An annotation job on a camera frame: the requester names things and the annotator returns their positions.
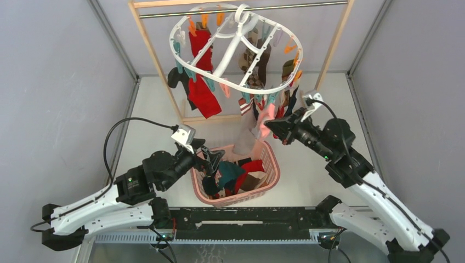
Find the navy sock with red cuff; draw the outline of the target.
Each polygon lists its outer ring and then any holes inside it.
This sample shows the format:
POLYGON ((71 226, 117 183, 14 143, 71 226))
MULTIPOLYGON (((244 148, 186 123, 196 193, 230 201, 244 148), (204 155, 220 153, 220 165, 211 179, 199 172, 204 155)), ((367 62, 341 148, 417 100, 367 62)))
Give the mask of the navy sock with red cuff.
POLYGON ((202 186, 205 194, 208 196, 214 196, 220 191, 214 176, 205 176, 202 179, 202 186))

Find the dark green patterned sock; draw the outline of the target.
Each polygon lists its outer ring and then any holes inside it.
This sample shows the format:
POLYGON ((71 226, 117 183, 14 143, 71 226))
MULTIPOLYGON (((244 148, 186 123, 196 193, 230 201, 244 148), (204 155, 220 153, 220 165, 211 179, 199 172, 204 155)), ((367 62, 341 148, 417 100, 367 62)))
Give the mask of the dark green patterned sock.
POLYGON ((220 173, 218 181, 219 189, 223 189, 229 181, 235 180, 245 173, 245 170, 242 167, 229 161, 220 161, 218 171, 220 173))

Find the pink sock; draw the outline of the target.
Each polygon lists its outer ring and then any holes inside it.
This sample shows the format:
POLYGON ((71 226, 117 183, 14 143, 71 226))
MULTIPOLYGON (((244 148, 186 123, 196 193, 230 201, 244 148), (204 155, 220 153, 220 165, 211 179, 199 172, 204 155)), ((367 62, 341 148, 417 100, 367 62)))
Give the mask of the pink sock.
POLYGON ((258 111, 256 103, 252 103, 252 120, 254 123, 252 132, 257 140, 263 141, 270 134, 271 130, 265 125, 265 122, 275 119, 275 111, 275 104, 268 104, 263 110, 258 111))

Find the black sock with beige stripes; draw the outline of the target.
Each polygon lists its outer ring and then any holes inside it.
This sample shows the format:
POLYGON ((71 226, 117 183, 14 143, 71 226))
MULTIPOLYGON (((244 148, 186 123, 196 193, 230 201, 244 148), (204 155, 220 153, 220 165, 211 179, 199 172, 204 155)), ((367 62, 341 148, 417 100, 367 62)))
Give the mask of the black sock with beige stripes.
POLYGON ((249 163, 249 162, 251 162, 251 161, 252 161, 252 158, 249 157, 249 158, 239 159, 239 160, 235 161, 234 163, 235 163, 236 165, 238 165, 239 167, 241 167, 241 166, 243 166, 244 164, 247 164, 247 163, 249 163))

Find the pink plastic laundry basket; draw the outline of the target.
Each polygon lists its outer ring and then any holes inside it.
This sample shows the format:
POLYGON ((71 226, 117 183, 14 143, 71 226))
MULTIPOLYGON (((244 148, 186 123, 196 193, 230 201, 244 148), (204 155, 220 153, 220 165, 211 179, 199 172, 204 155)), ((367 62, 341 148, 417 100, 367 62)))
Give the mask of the pink plastic laundry basket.
POLYGON ((194 189, 194 194, 197 197, 197 199, 204 204, 220 208, 249 201, 264 195, 266 191, 271 190, 280 179, 280 168, 273 153, 273 149, 265 141, 257 141, 254 145, 252 152, 244 156, 234 154, 233 145, 217 147, 216 150, 224 150, 224 159, 231 162, 239 161, 241 159, 249 157, 253 161, 256 159, 263 161, 262 166, 264 168, 264 172, 267 174, 267 178, 261 184, 260 188, 256 190, 248 191, 245 193, 239 193, 238 195, 233 195, 229 197, 213 199, 212 197, 208 196, 203 190, 202 179, 203 177, 205 177, 204 172, 197 171, 194 168, 192 168, 190 170, 190 175, 192 186, 194 189))

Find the brown and tan sock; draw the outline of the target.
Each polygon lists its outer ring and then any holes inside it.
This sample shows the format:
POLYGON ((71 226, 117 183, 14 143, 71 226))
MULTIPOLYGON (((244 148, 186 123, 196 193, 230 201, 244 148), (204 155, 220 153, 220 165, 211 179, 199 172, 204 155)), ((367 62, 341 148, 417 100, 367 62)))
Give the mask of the brown and tan sock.
POLYGON ((256 171, 247 174, 237 193, 244 193, 260 188, 261 185, 265 183, 267 177, 267 173, 262 171, 256 171))

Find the wooden clothes rack frame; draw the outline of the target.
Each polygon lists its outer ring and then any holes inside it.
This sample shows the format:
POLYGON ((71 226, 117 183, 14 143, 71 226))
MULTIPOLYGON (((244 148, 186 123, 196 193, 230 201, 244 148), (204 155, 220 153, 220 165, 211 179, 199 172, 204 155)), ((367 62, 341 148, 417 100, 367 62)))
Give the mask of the wooden clothes rack frame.
POLYGON ((174 48, 174 42, 176 41, 175 33, 177 31, 182 30, 183 24, 188 21, 189 22, 189 31, 191 33, 195 32, 196 25, 194 22, 191 21, 191 17, 193 16, 179 16, 179 22, 173 27, 170 35, 169 35, 169 42, 170 42, 170 51, 172 52, 174 59, 177 62, 177 65, 180 68, 185 68, 188 73, 191 73, 193 76, 196 74, 200 74, 205 76, 215 82, 223 83, 226 86, 236 89, 241 92, 250 93, 250 94, 270 94, 272 92, 278 92, 283 90, 286 85, 290 84, 291 80, 293 80, 294 76, 297 74, 298 68, 300 67, 303 61, 303 47, 300 40, 292 33, 291 30, 284 27, 283 25, 279 24, 274 20, 270 20, 265 18, 261 15, 256 14, 256 11, 246 12, 243 11, 245 8, 249 7, 247 5, 235 6, 232 4, 231 1, 227 1, 225 3, 219 3, 217 1, 151 1, 151 2, 134 2, 129 1, 128 5, 129 8, 134 16, 136 25, 141 33, 142 39, 148 49, 149 55, 151 56, 152 62, 155 65, 157 73, 159 77, 162 79, 163 84, 167 84, 167 79, 165 73, 162 69, 161 63, 156 55, 155 48, 149 38, 149 34, 145 28, 143 23, 143 19, 139 18, 139 9, 140 8, 157 8, 157 7, 165 7, 165 6, 176 6, 176 5, 187 5, 193 4, 194 8, 190 11, 206 11, 206 10, 217 10, 217 9, 230 9, 230 8, 237 8, 237 11, 234 13, 228 13, 229 16, 222 20, 218 26, 218 29, 215 33, 211 35, 207 43, 200 49, 197 55, 193 58, 193 61, 186 62, 182 59, 181 56, 178 55, 176 49, 174 48), (267 34, 265 41, 261 48, 254 47, 246 38, 245 33, 249 32, 253 29, 257 21, 262 21, 265 24, 269 24, 271 26, 271 31, 267 34), (280 86, 270 89, 270 90, 254 90, 247 88, 245 86, 246 80, 248 76, 251 74, 252 70, 248 69, 248 72, 245 74, 244 78, 239 84, 235 84, 231 81, 222 78, 222 74, 224 73, 226 67, 230 63, 232 58, 233 52, 237 48, 239 43, 243 43, 248 49, 256 53, 256 58, 260 59, 263 51, 266 49, 266 45, 271 41, 275 32, 277 30, 281 30, 282 32, 286 33, 290 37, 290 41, 294 42, 294 46, 290 47, 287 46, 285 51, 290 52, 294 49, 298 49, 298 57, 295 62, 295 67, 293 72, 290 74, 290 78, 283 82, 280 86), (197 62, 204 56, 207 48, 209 48, 213 42, 217 38, 231 39, 231 44, 228 46, 225 54, 218 65, 216 71, 214 73, 208 73, 206 71, 200 70, 196 67, 197 62))

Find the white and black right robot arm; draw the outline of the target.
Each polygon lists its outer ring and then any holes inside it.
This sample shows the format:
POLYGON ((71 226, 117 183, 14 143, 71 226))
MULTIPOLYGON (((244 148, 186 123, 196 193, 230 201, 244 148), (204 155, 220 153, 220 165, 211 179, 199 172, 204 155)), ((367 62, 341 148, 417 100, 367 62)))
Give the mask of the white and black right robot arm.
POLYGON ((318 205, 320 226, 337 225, 357 234, 384 252, 389 262, 432 262, 437 253, 444 252, 449 234, 427 225, 392 193, 369 161, 352 148, 355 135, 345 120, 333 117, 320 128, 300 108, 264 124, 284 145, 299 141, 324 158, 329 176, 376 215, 370 218, 341 199, 327 196, 318 205))

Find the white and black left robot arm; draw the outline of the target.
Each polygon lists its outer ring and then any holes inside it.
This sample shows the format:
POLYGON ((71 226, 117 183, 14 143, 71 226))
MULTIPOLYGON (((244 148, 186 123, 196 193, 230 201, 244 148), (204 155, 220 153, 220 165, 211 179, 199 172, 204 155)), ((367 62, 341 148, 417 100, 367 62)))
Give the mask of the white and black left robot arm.
POLYGON ((41 243, 53 251, 80 246, 86 238, 103 232, 129 228, 165 228, 172 215, 167 201, 157 192, 167 191, 192 169, 215 175, 224 150, 205 146, 200 153, 178 146, 176 154, 156 151, 142 164, 118 176, 111 185, 75 203, 47 204, 42 219, 49 228, 41 232, 41 243))

